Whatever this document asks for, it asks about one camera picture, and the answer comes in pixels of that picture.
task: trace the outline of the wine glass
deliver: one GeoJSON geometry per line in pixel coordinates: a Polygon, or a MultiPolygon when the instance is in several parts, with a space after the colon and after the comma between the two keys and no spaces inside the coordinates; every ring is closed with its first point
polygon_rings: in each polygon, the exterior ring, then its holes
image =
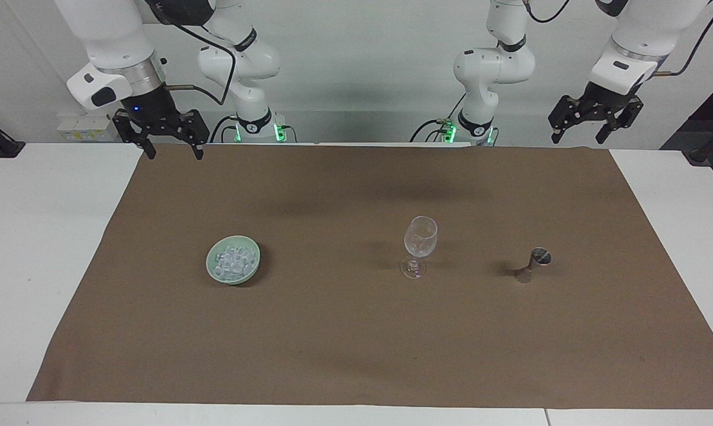
{"type": "Polygon", "coordinates": [[[427,271],[427,264],[422,258],[427,257],[438,243],[438,224],[427,216],[416,216],[404,235],[404,246],[409,256],[401,261],[403,275],[416,279],[427,271]]]}

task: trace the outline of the electrical cable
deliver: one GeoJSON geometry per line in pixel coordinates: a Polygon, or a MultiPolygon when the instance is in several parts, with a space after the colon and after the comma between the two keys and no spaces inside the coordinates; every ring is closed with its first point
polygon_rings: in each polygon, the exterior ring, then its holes
{"type": "Polygon", "coordinates": [[[494,130],[496,130],[496,137],[493,138],[493,143],[491,144],[491,146],[496,145],[496,141],[498,140],[498,135],[499,135],[499,133],[501,132],[501,130],[498,129],[497,127],[494,127],[494,128],[491,130],[491,132],[493,132],[494,130]]]}
{"type": "Polygon", "coordinates": [[[417,129],[415,130],[414,134],[411,135],[411,138],[410,138],[409,142],[414,142],[414,139],[417,137],[417,135],[419,134],[419,132],[422,131],[422,129],[424,129],[425,127],[429,126],[430,124],[435,124],[435,123],[437,123],[437,122],[438,122],[437,120],[427,120],[427,121],[425,121],[424,123],[422,123],[422,125],[421,125],[420,127],[417,127],[417,129]]]}
{"type": "Polygon", "coordinates": [[[524,8],[527,9],[527,13],[529,13],[530,17],[533,19],[533,21],[538,22],[538,24],[548,24],[548,22],[551,22],[554,19],[556,19],[556,17],[558,17],[560,14],[562,14],[562,11],[564,11],[564,8],[567,7],[567,5],[569,4],[570,1],[571,0],[566,0],[566,2],[564,2],[564,5],[562,5],[562,7],[559,8],[558,11],[556,11],[556,14],[554,16],[549,17],[548,19],[538,19],[533,14],[533,9],[530,6],[530,0],[522,0],[522,2],[524,3],[524,8]]]}
{"type": "Polygon", "coordinates": [[[299,135],[296,134],[296,129],[294,129],[293,126],[285,125],[285,126],[283,126],[283,129],[291,129],[293,131],[293,140],[295,140],[296,143],[299,142],[299,135]]]}
{"type": "Polygon", "coordinates": [[[212,131],[212,135],[210,136],[208,142],[209,143],[214,142],[214,138],[216,137],[217,132],[219,132],[219,127],[222,125],[222,123],[224,123],[228,120],[233,120],[233,119],[234,119],[234,117],[231,115],[226,115],[223,118],[221,118],[220,121],[218,121],[218,123],[216,124],[215,129],[212,131]]]}
{"type": "Polygon", "coordinates": [[[680,68],[679,71],[671,72],[671,71],[656,71],[654,75],[651,78],[654,78],[654,76],[678,76],[681,75],[681,73],[684,73],[685,70],[687,70],[687,67],[690,65],[690,62],[692,62],[693,57],[695,56],[695,52],[698,51],[699,46],[701,45],[701,42],[703,41],[703,38],[706,36],[706,33],[708,33],[708,29],[711,28],[713,25],[713,16],[711,17],[710,21],[708,21],[708,25],[703,29],[703,32],[698,38],[698,41],[695,42],[695,46],[692,48],[692,51],[690,51],[690,56],[688,56],[688,59],[686,60],[685,64],[683,65],[682,68],[680,68]]]}
{"type": "Polygon", "coordinates": [[[237,130],[238,128],[235,127],[235,126],[225,126],[225,127],[222,129],[222,131],[219,133],[219,142],[220,142],[220,143],[224,143],[224,132],[225,132],[227,129],[237,130]]]}
{"type": "MultiPolygon", "coordinates": [[[[459,105],[462,104],[462,100],[464,100],[464,98],[466,98],[466,97],[467,97],[467,92],[464,92],[464,95],[462,95],[462,97],[459,98],[459,101],[456,102],[456,105],[454,105],[453,109],[451,109],[451,112],[449,112],[449,114],[448,114],[448,116],[446,116],[446,118],[451,118],[451,116],[453,116],[453,113],[456,112],[456,108],[458,108],[459,105]]],[[[433,142],[437,142],[438,135],[440,135],[440,133],[435,134],[435,137],[433,138],[433,142]]]]}
{"type": "Polygon", "coordinates": [[[167,90],[173,92],[176,90],[196,90],[197,92],[202,92],[202,94],[207,95],[208,97],[212,98],[212,100],[219,105],[222,105],[217,99],[217,97],[213,94],[210,93],[207,89],[204,89],[203,87],[196,86],[194,84],[174,84],[174,85],[167,85],[167,90]]]}
{"type": "Polygon", "coordinates": [[[424,138],[424,142],[430,142],[430,137],[431,137],[433,134],[435,134],[435,140],[437,140],[438,135],[440,135],[440,133],[443,133],[443,131],[442,131],[441,129],[433,130],[432,132],[427,133],[427,137],[424,138]]]}
{"type": "Polygon", "coordinates": [[[229,75],[227,75],[227,83],[224,84],[224,91],[222,92],[222,99],[217,99],[217,97],[215,95],[210,94],[208,92],[208,90],[206,90],[206,89],[202,89],[197,86],[194,86],[195,90],[198,90],[199,92],[202,92],[205,95],[209,95],[212,98],[212,100],[214,100],[219,105],[224,105],[224,101],[227,99],[227,92],[230,91],[230,83],[232,82],[233,75],[235,74],[235,54],[233,54],[233,52],[230,49],[228,49],[224,46],[221,46],[218,43],[214,43],[212,40],[208,40],[207,38],[204,38],[201,35],[197,35],[193,31],[189,30],[186,27],[183,27],[180,24],[175,24],[174,22],[170,21],[169,18],[165,17],[164,14],[160,13],[159,15],[161,16],[161,18],[164,19],[164,21],[169,22],[169,24],[172,24],[175,27],[177,27],[178,30],[188,34],[189,36],[192,36],[193,38],[197,38],[198,40],[204,41],[204,43],[207,43],[210,46],[214,46],[215,48],[220,49],[221,51],[224,51],[225,53],[229,54],[229,56],[233,60],[233,64],[230,67],[229,75]]]}

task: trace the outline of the green led light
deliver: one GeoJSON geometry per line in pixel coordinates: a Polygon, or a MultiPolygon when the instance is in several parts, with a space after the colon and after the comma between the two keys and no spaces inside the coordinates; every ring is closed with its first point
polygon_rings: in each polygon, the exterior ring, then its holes
{"type": "Polygon", "coordinates": [[[443,135],[443,140],[448,143],[453,143],[454,138],[456,138],[456,126],[451,124],[448,130],[446,130],[446,134],[443,135]]]}
{"type": "Polygon", "coordinates": [[[285,140],[285,130],[280,128],[277,123],[275,123],[275,137],[278,138],[278,142],[283,142],[283,140],[285,140]]]}

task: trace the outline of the glass stem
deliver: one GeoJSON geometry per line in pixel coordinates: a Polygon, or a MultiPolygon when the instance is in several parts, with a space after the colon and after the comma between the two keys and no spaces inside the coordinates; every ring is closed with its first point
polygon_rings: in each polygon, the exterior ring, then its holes
{"type": "Polygon", "coordinates": [[[417,272],[419,270],[419,259],[411,256],[411,260],[408,261],[408,267],[414,272],[417,272]]]}

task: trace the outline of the green bowl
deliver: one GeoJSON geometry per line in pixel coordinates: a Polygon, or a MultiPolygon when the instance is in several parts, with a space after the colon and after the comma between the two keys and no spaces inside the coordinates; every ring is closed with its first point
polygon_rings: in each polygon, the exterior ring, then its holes
{"type": "Polygon", "coordinates": [[[259,269],[259,263],[261,261],[262,252],[259,250],[259,246],[256,244],[256,241],[251,240],[250,238],[245,237],[244,235],[232,235],[232,237],[227,237],[223,238],[222,240],[219,240],[209,251],[209,253],[207,254],[207,272],[209,273],[210,277],[221,283],[225,283],[231,286],[237,286],[238,284],[245,283],[246,281],[248,281],[249,278],[253,277],[254,273],[256,273],[256,270],[259,269]],[[256,264],[254,265],[254,269],[247,275],[243,275],[243,277],[237,280],[218,278],[215,277],[215,275],[212,273],[214,268],[219,263],[217,260],[217,254],[223,253],[228,246],[232,246],[237,249],[248,248],[253,250],[254,253],[256,253],[256,264]]]}

